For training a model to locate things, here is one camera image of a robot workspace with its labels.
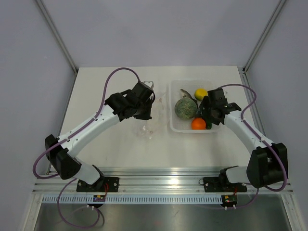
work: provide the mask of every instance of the yellow lemon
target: yellow lemon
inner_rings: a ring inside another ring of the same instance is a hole
[[[194,96],[197,100],[202,101],[203,97],[207,96],[207,91],[203,88],[199,88],[195,91]]]

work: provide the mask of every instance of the metal floor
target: metal floor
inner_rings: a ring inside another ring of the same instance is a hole
[[[239,195],[239,204],[251,196]],[[62,204],[64,216],[82,205]],[[291,231],[279,195],[259,195],[250,206],[236,210],[220,210],[219,205],[103,205],[103,220],[91,230],[102,231]],[[96,212],[84,209],[67,218],[76,225],[86,226],[96,220]],[[60,222],[56,204],[42,204],[36,231],[74,231]]]

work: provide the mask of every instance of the green vegetable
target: green vegetable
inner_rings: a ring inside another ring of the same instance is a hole
[[[206,130],[211,130],[211,129],[212,129],[212,123],[206,122]]]
[[[189,98],[183,98],[177,101],[174,107],[175,114],[180,119],[191,119],[196,115],[198,107],[196,103]]]

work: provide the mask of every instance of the black joint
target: black joint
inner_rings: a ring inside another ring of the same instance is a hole
[[[280,158],[288,177],[287,148],[282,143],[272,144],[271,147]],[[257,147],[252,151],[246,172],[250,183],[255,188],[283,181],[282,168],[268,147]]]
[[[100,188],[103,187],[105,176],[95,165],[93,165],[93,167],[95,167],[95,169],[98,171],[98,173],[100,174],[100,177],[94,184],[92,184],[92,187],[95,190],[99,190]]]
[[[209,90],[199,106],[198,114],[210,123],[224,124],[225,116],[233,111],[241,111],[236,103],[228,103],[222,88]]]
[[[45,139],[46,150],[57,143],[58,139],[53,135],[48,136]],[[63,180],[73,177],[81,168],[81,164],[68,155],[67,152],[67,148],[63,149],[63,147],[59,145],[46,154],[47,159]]]
[[[132,90],[112,94],[105,104],[109,105],[119,120],[135,117],[136,119],[151,119],[153,90],[144,83],[138,82]]]

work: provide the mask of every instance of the cable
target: cable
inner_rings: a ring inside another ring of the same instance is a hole
[[[236,193],[237,193],[237,187],[235,186],[234,193],[232,194],[232,196],[236,195]]]
[[[251,205],[251,204],[256,200],[258,194],[259,194],[259,189],[257,189],[257,192],[256,192],[255,196],[250,200],[250,202],[248,202],[248,203],[245,204],[245,205],[239,205],[239,206],[237,206],[236,208],[245,208],[245,207]]]
[[[273,188],[270,188],[269,186],[265,186],[265,188],[267,188],[267,189],[269,189],[269,190],[271,190],[271,191],[274,191],[274,192],[280,192],[280,191],[282,191],[282,190],[285,188],[286,184],[287,184],[287,173],[286,173],[286,170],[285,170],[285,168],[284,168],[284,166],[283,166],[283,163],[282,163],[281,159],[279,158],[279,156],[277,155],[277,153],[275,152],[275,150],[270,146],[270,144],[268,144],[266,141],[262,140],[261,136],[260,136],[260,135],[259,135],[259,134],[258,134],[247,122],[246,122],[246,120],[244,120],[244,113],[245,113],[245,111],[246,111],[251,105],[253,105],[253,104],[256,102],[256,100],[257,100],[257,94],[256,94],[256,92],[255,92],[253,89],[251,89],[250,87],[246,86],[246,85],[237,84],[237,83],[226,84],[226,85],[221,86],[220,88],[228,87],[228,86],[240,86],[240,87],[244,87],[244,88],[250,90],[250,91],[253,93],[254,98],[253,98],[252,102],[251,102],[247,107],[245,107],[245,108],[242,110],[242,112],[241,112],[241,120],[242,120],[242,121],[244,122],[244,124],[249,128],[249,130],[250,130],[255,136],[257,136],[258,139],[261,140],[261,141],[269,148],[269,150],[273,153],[274,157],[277,159],[280,168],[282,169],[282,174],[283,174],[283,184],[282,184],[282,186],[281,186],[280,188],[278,188],[278,189],[273,189]]]
[[[78,228],[78,229],[83,229],[83,230],[91,229],[91,228],[93,228],[93,227],[98,223],[98,221],[99,221],[99,219],[100,219],[101,211],[100,211],[99,209],[97,209],[97,208],[95,208],[95,207],[92,207],[92,208],[95,209],[95,211],[97,212],[97,219],[96,219],[96,221],[95,221],[92,225],[89,225],[89,226],[79,226],[79,225],[74,225],[74,224],[72,224],[71,222],[69,222],[69,221],[67,221],[67,220],[65,219],[65,217],[62,215],[61,210],[60,210],[60,203],[59,203],[59,202],[60,202],[60,197],[61,197],[63,191],[66,189],[66,187],[67,187],[70,183],[72,183],[72,182],[74,182],[74,181],[76,181],[76,180],[77,180],[77,179],[73,179],[73,180],[71,180],[70,182],[68,182],[68,183],[62,188],[62,190],[60,191],[59,196],[58,196],[58,199],[57,199],[58,213],[59,213],[61,219],[62,219],[62,220],[64,221],[64,223],[67,224],[67,225],[70,225],[70,226],[75,227],[75,228]]]
[[[80,211],[80,210],[83,210],[83,209],[88,209],[90,208],[89,206],[85,205],[85,206],[82,206],[82,207],[79,207],[77,209],[75,209],[73,212],[71,212],[69,215],[65,216],[65,219],[69,218],[70,216],[72,216],[73,214],[75,214],[76,212]],[[100,212],[100,215],[102,216],[102,219],[103,219],[103,223],[102,223],[102,226],[105,224],[105,217],[103,215],[103,213],[99,210]],[[60,224],[61,222],[64,222],[62,219],[53,223],[52,225],[57,225],[57,224]]]
[[[78,133],[80,133],[83,129],[85,129],[87,126],[89,126],[98,116],[99,114],[101,113],[102,109],[103,109],[103,106],[104,106],[104,102],[105,102],[105,96],[106,96],[106,90],[107,90],[107,85],[108,85],[108,82],[110,80],[110,78],[118,71],[120,70],[128,70],[130,72],[132,72],[138,82],[140,82],[140,78],[138,76],[138,74],[130,69],[130,68],[127,68],[127,67],[120,67],[120,68],[117,68],[116,70],[114,70],[113,72],[110,73],[110,75],[108,76],[106,82],[105,82],[105,86],[104,86],[104,90],[103,90],[103,97],[102,97],[102,101],[101,101],[101,105],[100,105],[100,108],[98,109],[97,113],[95,114],[94,118],[90,119],[84,126],[82,126],[81,128],[79,128],[77,131],[75,131],[74,133],[72,133],[71,135],[68,136],[68,139],[71,139],[72,137],[74,137],[75,135],[77,135]],[[33,167],[32,167],[32,172],[33,172],[33,175],[38,178],[38,179],[50,179],[50,178],[53,178],[53,177],[56,177],[58,176],[59,174],[54,174],[54,175],[50,175],[50,176],[47,176],[47,177],[41,177],[37,171],[36,171],[36,168],[37,168],[37,165],[38,165],[38,162],[40,161],[40,159],[45,156],[48,152],[50,152],[51,150],[53,150],[54,148],[58,147],[59,145],[63,144],[64,142],[66,142],[67,139],[63,139],[62,141],[59,141],[57,144],[55,144],[54,146],[50,147],[49,149],[47,149],[46,151],[44,151],[34,162],[33,164]]]

